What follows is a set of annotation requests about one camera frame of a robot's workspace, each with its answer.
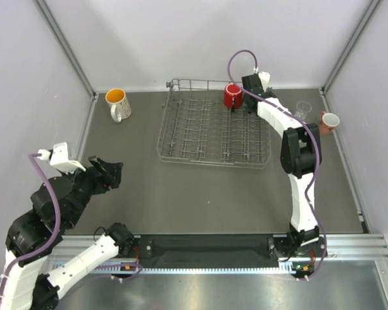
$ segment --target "white wall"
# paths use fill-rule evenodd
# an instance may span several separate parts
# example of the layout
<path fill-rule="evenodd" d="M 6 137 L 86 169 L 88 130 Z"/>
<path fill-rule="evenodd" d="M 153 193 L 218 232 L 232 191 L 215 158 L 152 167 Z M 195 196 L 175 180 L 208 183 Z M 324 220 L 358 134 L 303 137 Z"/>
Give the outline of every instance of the white wall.
<path fill-rule="evenodd" d="M 320 87 L 370 0 L 47 0 L 96 90 L 165 90 L 172 78 L 227 80 L 253 50 L 274 87 Z M 245 56 L 233 66 L 251 72 Z"/>
<path fill-rule="evenodd" d="M 372 228 L 388 243 L 388 0 L 382 1 L 329 98 Z"/>
<path fill-rule="evenodd" d="M 0 274 L 7 230 L 41 184 L 27 154 L 76 149 L 89 103 L 34 2 L 0 1 Z"/>

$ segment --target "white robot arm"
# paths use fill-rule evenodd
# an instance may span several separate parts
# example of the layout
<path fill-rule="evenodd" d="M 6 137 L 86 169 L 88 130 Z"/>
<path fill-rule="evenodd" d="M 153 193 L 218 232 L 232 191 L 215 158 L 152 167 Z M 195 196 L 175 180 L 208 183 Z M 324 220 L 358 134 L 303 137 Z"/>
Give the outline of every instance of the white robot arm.
<path fill-rule="evenodd" d="M 270 74 L 266 72 L 242 77 L 244 89 L 269 101 L 269 103 L 258 101 L 245 94 L 244 104 L 249 112 L 256 111 L 257 115 L 266 120 L 282 138 L 281 164 L 288 174 L 292 188 L 291 248 L 297 248 L 319 240 L 318 223 L 305 196 L 308 184 L 313 178 L 316 156 L 305 129 L 300 122 L 285 114 L 288 109 L 282 106 L 268 87 L 269 79 Z M 318 126 L 307 124 L 307 127 L 316 139 L 321 160 Z M 314 206 L 314 184 L 307 194 Z"/>
<path fill-rule="evenodd" d="M 279 108 L 275 108 L 261 101 L 257 106 L 257 115 L 266 120 L 270 126 L 272 126 L 274 130 L 280 135 L 280 137 L 283 137 L 283 133 L 287 129 L 296 129 L 302 127 L 298 121 L 288 117 L 285 113 L 282 112 L 282 110 L 288 111 L 288 109 L 282 106 L 277 98 L 267 98 L 266 100 L 272 102 Z M 307 199 L 305 198 L 305 190 L 313 178 L 313 173 L 304 174 L 300 178 L 293 174 L 288 174 L 288 177 L 292 187 L 293 205 L 293 213 L 290 224 L 296 229 L 296 231 L 310 231 L 315 229 L 318 223 L 312 211 L 310 210 Z M 314 205 L 314 186 L 311 186 L 308 195 L 312 205 Z M 305 245 L 306 243 L 315 242 L 317 240 L 318 238 L 307 240 L 306 242 L 302 243 L 301 246 Z"/>
<path fill-rule="evenodd" d="M 50 239 L 49 228 L 55 227 L 56 220 L 54 200 L 42 185 L 30 198 L 32 210 L 9 228 L 5 272 L 0 283 L 0 310 L 54 309 L 79 280 L 104 261 L 128 255 L 134 243 L 127 227 L 114 223 L 97 242 L 71 261 L 55 270 L 44 270 L 52 249 L 63 241 L 65 230 L 76 225 L 91 196 L 119 187 L 122 163 L 106 163 L 94 156 L 89 158 L 92 167 L 85 168 L 69 159 L 66 143 L 56 144 L 52 150 L 39 150 L 39 154 L 39 159 L 49 161 L 61 172 L 61 176 L 47 180 L 58 201 L 60 228 L 47 249 L 37 250 Z"/>
<path fill-rule="evenodd" d="M 107 230 L 92 246 L 84 250 L 65 265 L 44 271 L 48 256 L 20 267 L 15 265 L 8 276 L 1 297 L 2 310 L 54 309 L 76 283 L 105 261 L 118 256 L 132 245 L 132 234 L 122 224 L 116 223 Z M 113 236 L 122 236 L 117 242 Z M 6 265 L 16 259 L 6 251 Z"/>

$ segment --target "wire dish rack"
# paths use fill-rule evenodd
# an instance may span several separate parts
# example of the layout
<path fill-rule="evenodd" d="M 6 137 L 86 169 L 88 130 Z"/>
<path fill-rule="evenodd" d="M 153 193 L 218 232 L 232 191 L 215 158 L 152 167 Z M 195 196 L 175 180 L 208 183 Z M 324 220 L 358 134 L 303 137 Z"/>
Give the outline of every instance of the wire dish rack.
<path fill-rule="evenodd" d="M 263 168 L 270 159 L 267 122 L 223 103 L 227 81 L 173 79 L 157 151 L 163 161 Z"/>

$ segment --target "metal frame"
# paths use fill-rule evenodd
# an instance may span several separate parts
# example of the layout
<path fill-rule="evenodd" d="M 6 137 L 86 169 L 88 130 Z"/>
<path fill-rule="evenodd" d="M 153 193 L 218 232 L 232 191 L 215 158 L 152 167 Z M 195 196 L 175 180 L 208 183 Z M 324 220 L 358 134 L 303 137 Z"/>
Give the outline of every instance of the metal frame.
<path fill-rule="evenodd" d="M 89 126 L 91 124 L 92 114 L 94 111 L 94 106 L 96 104 L 97 95 L 93 90 L 89 80 L 87 79 L 85 73 L 83 72 L 78 60 L 76 59 L 72 49 L 70 48 L 65 36 L 63 35 L 60 27 L 58 26 L 50 8 L 46 4 L 45 0 L 34 0 L 37 4 L 39 11 L 45 18 L 49 28 L 52 30 L 55 35 L 56 40 L 60 44 L 62 50 L 64 51 L 67 59 L 71 63 L 75 73 L 78 75 L 80 81 L 82 82 L 83 87 L 89 93 L 92 98 L 91 106 L 87 115 L 86 123 L 83 127 L 81 138 L 79 141 L 78 149 L 78 158 L 83 156 L 83 151 L 85 148 Z M 348 60 L 351 52 L 353 51 L 356 43 L 359 41 L 360 36 L 365 31 L 367 25 L 369 24 L 372 16 L 377 10 L 379 4 L 382 0 L 371 0 L 363 17 L 361 18 L 358 26 L 352 33 L 347 46 L 340 55 L 337 63 L 335 64 L 332 72 L 330 73 L 325 86 L 322 87 L 319 92 L 323 98 L 323 102 L 328 111 L 333 111 L 330 106 L 330 102 L 327 97 L 327 92 L 332 86 L 333 82 L 336 80 L 338 74 L 343 68 L 345 62 Z M 365 217 L 368 228 L 373 231 L 371 227 L 371 221 L 368 220 L 366 214 L 363 213 L 361 206 L 363 205 L 362 198 L 357 190 L 356 180 L 353 176 L 353 171 L 349 165 L 347 156 L 345 155 L 345 148 L 342 144 L 342 139 L 340 136 L 339 130 L 334 132 L 335 139 L 338 144 L 339 153 L 341 155 L 345 172 L 348 177 L 350 188 L 354 196 L 356 206 L 358 209 L 358 214 L 360 215 L 361 221 Z M 52 253 L 52 256 L 49 262 L 54 267 L 57 265 L 57 261 L 66 260 L 69 257 L 72 257 L 82 251 L 84 247 L 89 245 L 89 242 L 93 242 L 92 236 L 65 236 L 63 243 L 57 246 Z M 329 239 L 329 257 L 327 260 L 372 260 L 376 262 L 376 268 L 382 283 L 383 290 L 388 300 L 388 248 L 385 242 L 385 239 L 380 234 L 331 234 L 328 235 Z M 278 268 L 258 268 L 258 269 L 237 269 L 237 270 L 224 270 L 224 269 L 205 269 L 205 270 L 192 270 L 192 269 L 180 269 L 180 270 L 160 270 L 160 269 L 151 269 L 145 270 L 145 273 L 155 273 L 155 274 L 164 274 L 164 273 L 285 273 L 285 270 L 289 272 L 287 265 L 279 265 Z"/>
<path fill-rule="evenodd" d="M 323 104 L 325 105 L 325 110 L 327 112 L 333 113 L 334 110 L 331 107 L 330 101 L 328 100 L 328 97 L 326 96 L 326 94 L 322 90 L 322 88 L 319 88 L 319 93 L 320 93 L 320 96 L 323 100 Z M 346 152 L 344 151 L 345 147 L 344 147 L 343 142 L 342 142 L 339 127 L 336 130 L 334 130 L 333 135 L 334 135 L 335 140 L 336 140 L 336 145 L 338 146 L 339 155 L 341 156 L 343 168 L 345 169 L 345 174 L 348 178 L 350 191 L 352 192 L 352 195 L 353 195 L 354 200 L 355 200 L 355 205 L 356 205 L 356 209 L 358 211 L 358 216 L 360 217 L 360 221 L 362 222 L 363 226 L 365 226 L 367 231 L 373 233 L 374 229 L 371 226 L 371 221 L 369 221 L 369 217 L 367 216 L 367 214 L 365 213 L 365 211 L 362 208 L 362 206 L 365 204 L 362 200 L 361 194 L 358 191 L 358 186 L 356 183 L 356 179 L 354 177 L 353 170 L 352 170 L 351 165 L 349 163 L 349 159 L 346 155 Z"/>
<path fill-rule="evenodd" d="M 381 234 L 328 234 L 327 261 L 388 261 L 388 247 Z M 65 262 L 73 259 L 76 255 L 86 250 L 94 243 L 94 236 L 91 235 L 68 235 L 57 245 L 48 259 L 48 269 L 56 268 Z M 290 259 L 289 262 L 279 262 L 277 267 L 259 268 L 204 268 L 204 269 L 182 269 L 182 268 L 146 268 L 145 274 L 290 274 L 293 262 L 309 261 L 310 258 Z M 113 258 L 106 262 L 106 265 L 118 262 L 134 262 L 134 258 Z M 123 273 L 121 270 L 101 270 L 97 273 Z"/>
<path fill-rule="evenodd" d="M 85 152 L 85 146 L 88 139 L 89 129 L 91 127 L 93 112 L 95 110 L 96 102 L 98 101 L 99 94 L 96 94 L 91 100 L 91 105 L 89 106 L 88 113 L 86 115 L 85 124 L 83 124 L 82 132 L 78 142 L 78 151 L 76 158 L 78 161 L 83 161 L 83 153 Z"/>
<path fill-rule="evenodd" d="M 47 22 L 50 30 L 53 32 L 54 37 L 56 38 L 56 41 L 59 43 L 60 47 L 62 48 L 62 51 L 65 53 L 67 59 L 69 60 L 69 63 L 72 65 L 73 70 L 78 75 L 83 87 L 88 92 L 88 94 L 92 98 L 94 98 L 96 93 L 93 90 L 92 85 L 89 83 L 89 80 L 87 79 L 82 68 L 80 67 L 79 62 L 76 59 L 76 56 L 74 55 L 70 45 L 68 44 L 65 36 L 63 35 L 63 32 L 61 31 L 58 23 L 56 22 L 52 12 L 50 11 L 49 6 L 46 4 L 46 1 L 45 0 L 33 0 L 33 1 L 38 6 L 38 9 L 41 15 L 45 18 L 45 21 Z"/>
<path fill-rule="evenodd" d="M 374 13 L 376 12 L 376 9 L 378 8 L 381 2 L 382 0 L 372 0 L 369 3 L 369 6 L 365 10 L 365 13 L 361 18 L 361 21 L 359 22 L 358 26 L 355 28 L 355 31 L 352 33 L 349 39 L 349 42 L 347 43 L 342 54 L 338 58 L 338 61 L 336 62 L 334 68 L 332 69 L 332 72 L 330 73 L 328 79 L 326 80 L 325 86 L 322 88 L 324 93 L 327 93 L 330 87 L 332 86 L 333 82 L 335 81 L 336 77 L 338 76 L 343 65 L 348 59 L 350 53 L 353 51 L 356 43 L 361 37 L 363 31 L 366 29 L 369 21 L 371 20 L 371 17 L 374 15 Z"/>

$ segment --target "gray table surface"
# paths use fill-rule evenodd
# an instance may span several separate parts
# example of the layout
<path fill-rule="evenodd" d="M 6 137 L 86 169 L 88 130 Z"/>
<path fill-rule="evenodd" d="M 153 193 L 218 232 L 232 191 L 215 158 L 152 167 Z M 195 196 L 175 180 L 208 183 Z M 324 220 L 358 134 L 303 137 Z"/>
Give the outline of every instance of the gray table surface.
<path fill-rule="evenodd" d="M 325 262 L 308 283 L 279 274 L 141 274 L 122 285 L 98 279 L 68 293 L 57 309 L 386 310 L 388 304 L 373 262 Z"/>
<path fill-rule="evenodd" d="M 276 90 L 292 112 L 312 104 L 307 122 L 324 109 L 316 89 Z M 131 116 L 117 124 L 101 94 L 84 157 L 124 163 L 119 189 L 94 196 L 70 234 L 92 234 L 122 222 L 135 234 L 283 233 L 292 215 L 290 182 L 281 168 L 281 138 L 271 131 L 272 157 L 263 170 L 164 163 L 156 152 L 166 92 L 129 93 Z M 321 138 L 323 162 L 315 205 L 328 233 L 360 233 L 356 205 L 333 135 Z"/>

